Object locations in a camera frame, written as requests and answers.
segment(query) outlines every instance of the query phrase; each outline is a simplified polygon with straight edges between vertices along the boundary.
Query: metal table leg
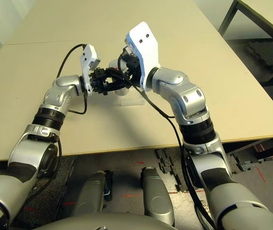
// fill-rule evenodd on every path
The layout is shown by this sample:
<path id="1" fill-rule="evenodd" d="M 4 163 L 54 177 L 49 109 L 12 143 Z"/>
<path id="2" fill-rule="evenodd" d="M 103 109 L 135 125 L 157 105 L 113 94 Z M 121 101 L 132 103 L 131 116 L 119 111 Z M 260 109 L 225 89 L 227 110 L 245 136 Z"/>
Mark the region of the metal table leg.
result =
<path id="1" fill-rule="evenodd" d="M 224 36 L 226 29 L 230 25 L 234 15 L 237 12 L 237 0 L 234 0 L 228 10 L 228 13 L 226 14 L 221 26 L 218 29 L 218 32 L 221 36 Z"/>

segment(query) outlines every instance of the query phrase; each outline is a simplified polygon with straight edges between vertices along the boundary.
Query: black cable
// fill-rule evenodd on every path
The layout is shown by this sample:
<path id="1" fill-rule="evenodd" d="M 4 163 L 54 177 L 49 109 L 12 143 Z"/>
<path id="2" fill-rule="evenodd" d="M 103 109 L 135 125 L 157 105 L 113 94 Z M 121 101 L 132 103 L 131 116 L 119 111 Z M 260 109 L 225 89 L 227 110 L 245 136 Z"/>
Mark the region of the black cable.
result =
<path id="1" fill-rule="evenodd" d="M 58 164 L 57 164 L 57 166 L 56 166 L 56 170 L 54 171 L 52 177 L 51 177 L 51 178 L 48 180 L 48 182 L 45 183 L 44 186 L 42 186 L 36 193 L 34 193 L 33 195 L 31 195 L 29 198 L 27 198 L 24 204 L 29 203 L 29 202 L 32 201 L 35 197 L 37 197 L 45 188 L 48 187 L 48 185 L 55 179 L 56 175 L 58 174 L 59 167 L 60 167 L 60 163 L 61 163 L 61 157 L 62 157 L 60 139 L 58 140 L 58 145 L 59 145 L 59 161 L 58 161 Z"/>
<path id="2" fill-rule="evenodd" d="M 71 50 L 69 50 L 69 52 L 66 54 L 66 57 L 64 58 L 64 60 L 63 60 L 63 62 L 62 62 L 62 64 L 61 64 L 61 66 L 60 66 L 60 68 L 59 68 L 59 72 L 58 72 L 56 78 L 59 78 L 60 73 L 61 73 L 61 71 L 62 71 L 62 69 L 63 69 L 63 67 L 64 67 L 64 65 L 65 65 L 65 63 L 66 63 L 66 61 L 67 61 L 67 59 L 68 59 L 68 57 L 70 56 L 70 54 L 71 54 L 76 48 L 79 48 L 79 47 L 85 48 L 85 44 L 78 44 L 78 45 L 74 46 Z M 78 112 L 78 111 L 74 111 L 74 110 L 68 110 L 68 112 L 71 112 L 71 113 L 74 113 L 74 114 L 81 114 L 81 115 L 85 114 L 85 113 L 86 113 L 86 110 L 87 110 L 87 92 L 85 92 L 85 90 L 84 90 L 83 97 L 84 97 L 84 111 L 83 111 L 83 112 Z"/>
<path id="3" fill-rule="evenodd" d="M 167 118 L 175 118 L 174 116 L 168 116 L 166 113 L 164 113 L 158 106 L 156 106 L 147 96 L 145 91 L 140 91 L 134 84 L 133 82 L 127 78 L 127 76 L 122 72 L 121 70 L 121 66 L 120 66 L 120 61 L 122 60 L 122 55 L 119 56 L 118 60 L 117 60 L 117 66 L 118 66 L 118 71 L 121 73 L 121 75 L 123 76 L 123 78 L 131 84 L 131 86 L 133 86 L 133 88 L 139 92 L 141 94 L 141 96 L 149 103 L 149 105 L 151 105 L 156 111 L 158 111 L 163 117 L 167 117 Z"/>
<path id="4" fill-rule="evenodd" d="M 74 111 L 74 110 L 68 110 L 68 112 L 71 112 L 71 113 L 74 113 L 74 114 L 81 114 L 81 115 L 83 115 L 83 114 L 85 114 L 86 113 L 86 111 L 87 111 L 87 91 L 84 91 L 84 93 L 83 93 L 83 98 L 84 98 L 84 111 L 83 112 L 78 112 L 78 111 Z"/>
<path id="5" fill-rule="evenodd" d="M 62 69 L 63 69 L 63 67 L 64 67 L 64 65 L 65 65 L 65 62 L 67 61 L 69 55 L 70 55 L 76 48 L 79 48 L 79 47 L 81 47 L 81 46 L 84 47 L 85 44 L 78 44 L 78 45 L 74 46 L 71 50 L 69 50 L 69 52 L 66 54 L 66 57 L 64 58 L 64 60 L 63 60 L 63 62 L 62 62 L 62 64 L 61 64 L 61 66 L 60 66 L 60 68 L 59 68 L 59 72 L 58 72 L 56 78 L 59 78 L 60 73 L 61 73 L 61 71 L 62 71 Z"/>
<path id="6" fill-rule="evenodd" d="M 200 199 L 198 198 L 197 194 L 196 194 L 196 191 L 190 181 L 190 178 L 189 178 L 189 174 L 188 174 L 188 171 L 187 171 L 187 168 L 186 168 L 186 165 L 185 165 L 185 160 L 184 160 L 184 152 L 183 152 L 183 147 L 182 147 L 182 144 L 181 144 L 181 141 L 180 141 L 180 137 L 179 137 L 179 134 L 177 132 L 177 129 L 175 127 L 175 125 L 173 124 L 173 122 L 170 120 L 170 116 L 168 116 L 166 113 L 164 113 L 159 107 L 157 107 L 153 102 L 151 102 L 148 98 L 148 96 L 146 95 L 145 91 L 140 91 L 134 84 L 133 82 L 128 79 L 124 73 L 122 72 L 121 70 L 121 66 L 120 66 L 120 61 L 122 59 L 122 55 L 119 56 L 118 58 L 118 61 L 117 61 L 117 66 L 118 66 L 118 70 L 119 72 L 121 73 L 121 75 L 123 76 L 123 78 L 125 80 L 127 80 L 128 83 L 130 83 L 135 89 L 137 92 L 139 92 L 143 98 L 156 110 L 159 112 L 159 114 L 162 115 L 162 117 L 164 117 L 170 124 L 171 126 L 173 127 L 174 131 L 175 131 L 175 134 L 176 134 L 176 137 L 177 137 L 177 140 L 178 140 L 178 144 L 179 144 L 179 148 L 180 148 L 180 153 L 181 153 L 181 168 L 182 168 L 182 174 L 183 174 L 183 178 L 184 178 L 184 181 L 185 181 L 185 184 L 188 188 L 188 191 L 190 192 L 190 196 L 194 202 L 194 204 L 197 206 L 197 208 L 199 209 L 199 211 L 201 212 L 201 214 L 205 217 L 205 219 L 208 221 L 208 223 L 215 229 L 215 225 L 214 225 L 214 222 L 213 220 L 211 219 L 211 217 L 209 216 L 209 214 L 207 213 L 207 211 L 204 209 L 204 207 L 202 206 L 202 203 L 200 201 Z"/>

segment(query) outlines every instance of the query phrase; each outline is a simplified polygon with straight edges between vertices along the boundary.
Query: black table frame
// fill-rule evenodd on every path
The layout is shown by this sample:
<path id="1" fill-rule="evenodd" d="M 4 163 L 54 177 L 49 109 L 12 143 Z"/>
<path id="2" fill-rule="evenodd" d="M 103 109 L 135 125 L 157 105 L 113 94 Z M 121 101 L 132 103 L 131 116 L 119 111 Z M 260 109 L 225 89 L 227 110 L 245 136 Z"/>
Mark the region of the black table frame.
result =
<path id="1" fill-rule="evenodd" d="M 218 29 L 218 32 L 221 36 L 223 36 L 230 25 L 233 17 L 235 16 L 237 11 L 241 11 L 245 14 L 249 19 L 251 19 L 254 23 L 256 23 L 262 30 L 264 30 L 268 35 L 273 38 L 273 26 L 267 24 L 267 22 L 259 17 L 259 15 L 252 12 L 249 8 L 243 5 L 240 1 L 234 0 L 221 24 Z M 273 77 L 265 82 L 260 82 L 261 86 L 273 86 Z"/>

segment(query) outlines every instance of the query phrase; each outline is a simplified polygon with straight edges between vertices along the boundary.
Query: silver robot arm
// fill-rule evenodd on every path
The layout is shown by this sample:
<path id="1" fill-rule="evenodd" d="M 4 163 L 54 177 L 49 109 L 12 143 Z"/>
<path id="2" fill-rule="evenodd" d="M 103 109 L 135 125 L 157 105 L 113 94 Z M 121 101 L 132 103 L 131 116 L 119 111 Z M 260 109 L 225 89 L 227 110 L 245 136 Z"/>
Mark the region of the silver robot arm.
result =
<path id="1" fill-rule="evenodd" d="M 10 224 L 23 206 L 37 180 L 51 174 L 56 161 L 59 131 L 69 104 L 78 95 L 91 93 L 89 70 L 99 59 L 91 45 L 80 57 L 83 74 L 59 77 L 45 94 L 33 122 L 29 124 L 8 160 L 8 169 L 0 175 L 0 226 Z"/>
<path id="2" fill-rule="evenodd" d="M 140 60 L 142 89 L 152 89 L 172 108 L 183 135 L 190 178 L 196 187 L 204 188 L 216 228 L 273 229 L 273 213 L 249 189 L 232 180 L 201 89 L 185 73 L 160 67 L 157 42 L 146 23 L 133 28 L 126 40 L 125 49 L 132 49 Z"/>

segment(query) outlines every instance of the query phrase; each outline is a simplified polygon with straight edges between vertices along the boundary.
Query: beige table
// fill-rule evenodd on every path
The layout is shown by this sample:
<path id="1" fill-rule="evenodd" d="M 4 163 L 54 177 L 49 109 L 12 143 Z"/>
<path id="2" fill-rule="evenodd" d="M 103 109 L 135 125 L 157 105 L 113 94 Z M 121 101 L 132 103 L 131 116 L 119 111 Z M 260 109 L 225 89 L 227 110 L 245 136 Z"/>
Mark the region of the beige table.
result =
<path id="1" fill-rule="evenodd" d="M 273 101 L 192 0 L 122 2 L 38 1 L 0 50 L 0 160 L 31 123 L 68 50 L 96 47 L 106 67 L 121 53 L 133 26 L 147 21 L 159 42 L 160 63 L 190 76 L 204 91 L 223 142 L 273 137 Z M 80 74 L 73 53 L 63 74 Z M 149 97 L 168 114 L 159 95 Z M 68 114 L 63 154 L 177 146 L 171 126 L 148 104 L 122 107 L 114 93 L 88 99 L 85 115 Z M 82 99 L 73 109 L 82 110 Z"/>

